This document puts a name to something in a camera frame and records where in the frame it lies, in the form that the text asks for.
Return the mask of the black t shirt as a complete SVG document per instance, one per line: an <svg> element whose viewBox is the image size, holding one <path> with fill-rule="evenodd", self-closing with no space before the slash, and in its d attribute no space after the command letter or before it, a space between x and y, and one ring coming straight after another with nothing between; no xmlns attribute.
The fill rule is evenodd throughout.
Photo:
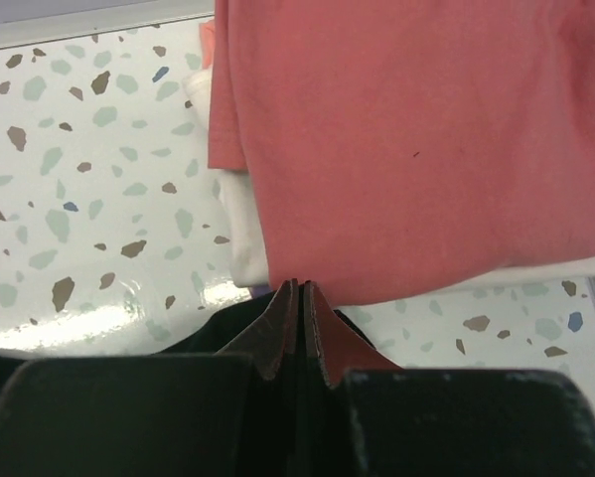
<svg viewBox="0 0 595 477"><path fill-rule="evenodd" d="M269 292L219 310L192 335L157 352L157 355L216 353L252 324L266 310L273 296ZM0 394L24 363L24 359L0 356Z"/></svg>

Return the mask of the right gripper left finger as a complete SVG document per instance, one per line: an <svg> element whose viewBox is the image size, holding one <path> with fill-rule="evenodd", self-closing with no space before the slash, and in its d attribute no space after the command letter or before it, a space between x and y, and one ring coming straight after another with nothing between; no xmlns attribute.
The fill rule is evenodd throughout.
<svg viewBox="0 0 595 477"><path fill-rule="evenodd" d="M25 360L0 394L0 476L282 476L298 286L214 354Z"/></svg>

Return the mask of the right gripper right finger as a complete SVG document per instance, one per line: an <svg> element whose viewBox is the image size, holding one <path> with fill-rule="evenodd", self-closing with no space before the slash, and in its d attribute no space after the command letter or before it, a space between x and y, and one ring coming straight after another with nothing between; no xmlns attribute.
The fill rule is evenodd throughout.
<svg viewBox="0 0 595 477"><path fill-rule="evenodd" d="M301 288L306 476L595 476L579 388L534 369L407 369Z"/></svg>

